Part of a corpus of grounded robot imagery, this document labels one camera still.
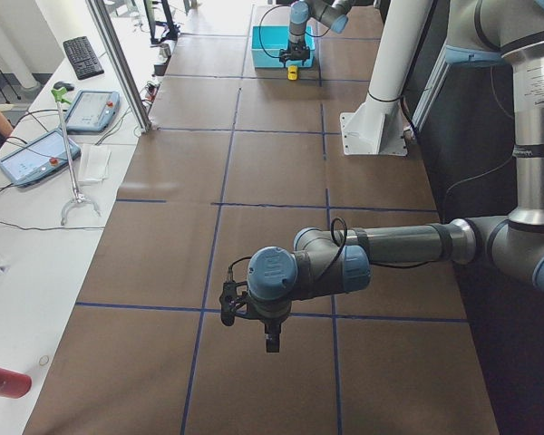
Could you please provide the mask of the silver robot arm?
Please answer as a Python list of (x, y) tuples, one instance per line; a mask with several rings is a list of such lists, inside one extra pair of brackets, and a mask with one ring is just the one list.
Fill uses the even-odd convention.
[(544, 1), (451, 2), (445, 59), (512, 67), (517, 206), (506, 216), (447, 224), (302, 229), (292, 251), (262, 248), (250, 258), (245, 282), (224, 284), (223, 324), (260, 321), (267, 350), (275, 353), (294, 301), (365, 289), (373, 266), (483, 258), (544, 292)]
[(342, 33), (348, 22), (347, 14), (355, 5), (351, 0), (335, 0), (327, 4), (321, 0), (296, 1), (290, 6), (287, 48), (279, 51), (279, 61), (306, 61), (310, 48), (306, 44), (306, 26), (314, 19), (327, 29)]

